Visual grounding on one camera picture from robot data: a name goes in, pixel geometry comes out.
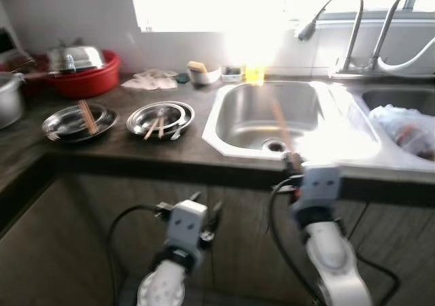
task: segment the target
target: sink basin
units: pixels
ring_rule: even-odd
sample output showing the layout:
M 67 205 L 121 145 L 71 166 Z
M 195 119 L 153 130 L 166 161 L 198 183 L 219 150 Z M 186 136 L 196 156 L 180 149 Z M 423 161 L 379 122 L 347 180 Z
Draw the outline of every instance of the sink basin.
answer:
M 422 114 L 435 116 L 434 90 L 369 90 L 362 95 L 370 110 L 391 104 L 394 107 L 417 109 Z
M 370 144 L 365 144 L 354 152 L 355 146 L 364 141 L 366 131 L 372 134 L 362 112 L 352 112 L 352 120 L 359 125 L 351 133 L 349 119 L 343 117 L 328 85 L 322 82 L 224 86 L 213 104 L 203 139 L 227 156 L 282 158 L 288 147 L 281 139 L 279 123 L 272 111 L 273 96 L 281 104 L 292 145 L 304 159 L 332 158 L 333 154 L 344 155 L 346 150 L 347 156 L 353 157 L 369 151 Z M 350 115 L 351 108 L 345 109 L 346 115 Z

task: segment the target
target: faucet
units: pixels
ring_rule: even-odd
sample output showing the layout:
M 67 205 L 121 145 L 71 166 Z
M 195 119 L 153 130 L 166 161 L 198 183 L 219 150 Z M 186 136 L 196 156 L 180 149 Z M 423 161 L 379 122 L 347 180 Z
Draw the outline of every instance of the faucet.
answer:
M 320 11 L 314 16 L 314 18 L 295 34 L 295 36 L 297 36 L 300 41 L 308 40 L 311 38 L 311 36 L 313 36 L 315 31 L 315 25 L 318 18 L 320 17 L 321 13 L 325 10 L 326 6 L 329 5 L 331 1 L 332 0 L 328 0 L 325 3 L 325 5 L 320 9 Z M 360 29 L 360 25 L 361 25 L 363 9 L 364 9 L 364 0 L 360 0 L 360 8 L 353 22 L 351 39 L 349 40 L 349 45 L 347 46 L 346 55 L 343 64 L 339 66 L 339 68 L 336 70 L 337 73 L 346 73 L 349 70 L 353 47 L 355 46 L 356 37 L 358 35 L 358 30 Z
M 381 61 L 379 54 L 381 53 L 381 48 L 382 48 L 383 42 L 385 41 L 385 37 L 387 36 L 389 26 L 392 23 L 394 12 L 396 11 L 399 2 L 400 2 L 400 0 L 395 0 L 393 5 L 388 9 L 388 13 L 387 13 L 387 16 L 385 17 L 385 20 L 383 22 L 381 34 L 379 35 L 375 49 L 372 52 L 372 55 L 370 57 L 370 60 L 367 64 L 367 66 L 365 66 L 366 71 L 367 70 L 368 71 L 375 70 L 376 66 L 378 65 L 378 62 Z

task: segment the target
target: cloth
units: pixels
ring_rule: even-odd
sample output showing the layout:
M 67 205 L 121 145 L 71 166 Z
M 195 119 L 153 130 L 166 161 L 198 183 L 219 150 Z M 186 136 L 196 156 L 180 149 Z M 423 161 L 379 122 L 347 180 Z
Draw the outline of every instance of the cloth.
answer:
M 177 81 L 173 78 L 176 75 L 174 71 L 148 69 L 143 73 L 136 73 L 131 80 L 127 80 L 121 86 L 143 90 L 177 88 Z

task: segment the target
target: countertop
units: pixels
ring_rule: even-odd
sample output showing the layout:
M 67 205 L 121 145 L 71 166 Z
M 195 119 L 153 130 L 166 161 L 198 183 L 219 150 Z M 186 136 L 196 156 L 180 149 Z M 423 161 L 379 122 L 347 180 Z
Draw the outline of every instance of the countertop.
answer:
M 167 168 L 161 166 L 157 171 L 169 171 L 169 167 L 172 168 L 172 171 L 198 171 L 197 174 L 190 174 L 192 177 L 197 175 L 198 181 L 206 175 L 211 175 L 213 173 L 210 172 L 211 170 L 217 171 L 216 176 L 243 175 L 242 181 L 246 185 L 250 181 L 257 188 L 270 186 L 271 182 L 283 179 L 285 171 L 282 162 L 223 156 L 202 140 L 201 135 L 209 111 L 221 85 L 214 84 L 195 88 L 191 83 L 187 83 L 180 84 L 177 90 L 157 91 L 127 89 L 119 86 L 110 92 L 90 99 L 90 101 L 116 110 L 119 114 L 118 122 L 107 134 L 94 141 L 77 145 L 53 143 L 43 136 L 41 124 L 44 119 L 53 112 L 75 103 L 48 90 L 28 102 L 27 112 L 21 120 L 0 131 L 2 151 L 0 154 L 0 192 L 19 178 L 41 156 L 47 154 L 58 157 L 56 166 L 59 171 L 65 170 L 69 165 L 77 167 L 77 164 L 83 160 L 116 160 L 119 163 L 112 165 L 113 167 L 128 167 L 130 169 L 113 170 L 112 172 L 116 172 L 115 174 L 125 171 L 125 175 L 130 175 L 133 172 L 135 175 L 140 175 L 142 165 L 146 167 L 151 164 L 161 164 Z M 192 125 L 178 140 L 144 141 L 126 130 L 126 120 L 136 109 L 149 103 L 168 100 L 185 102 L 191 105 L 196 113 Z M 95 168 L 108 164 L 88 163 L 80 167 L 85 172 L 89 168 L 90 172 L 95 173 L 98 172 L 95 171 Z M 177 168 L 179 165 L 186 165 L 188 168 Z M 398 180 L 412 182 L 412 180 L 397 175 L 388 178 L 384 174 L 383 177 L 379 177 L 376 171 L 373 171 L 372 175 L 370 175 L 370 171 L 366 171 L 368 177 L 361 178 L 357 169 L 352 171 L 354 171 L 356 179 L 381 180 L 383 183 L 390 180 L 393 182 Z M 349 171 L 345 177 L 351 180 L 352 171 Z M 185 173 L 179 175 L 180 177 L 186 176 Z M 265 178 L 264 183 L 260 184 L 257 181 L 262 177 Z M 177 179 L 176 174 L 172 174 L 171 178 Z M 435 192 L 433 189 L 435 186 L 432 186 L 434 183 L 429 184 L 431 184 L 430 191 Z

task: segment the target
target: window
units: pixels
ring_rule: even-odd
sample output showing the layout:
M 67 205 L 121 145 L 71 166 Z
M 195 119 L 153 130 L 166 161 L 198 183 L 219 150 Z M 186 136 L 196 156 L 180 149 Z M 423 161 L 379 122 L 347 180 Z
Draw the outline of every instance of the window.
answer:
M 142 31 L 226 31 L 313 15 L 327 0 L 133 0 Z M 364 0 L 366 14 L 394 0 Z M 327 13 L 354 12 L 358 0 L 334 0 Z M 435 12 L 434 0 L 402 0 L 398 10 Z

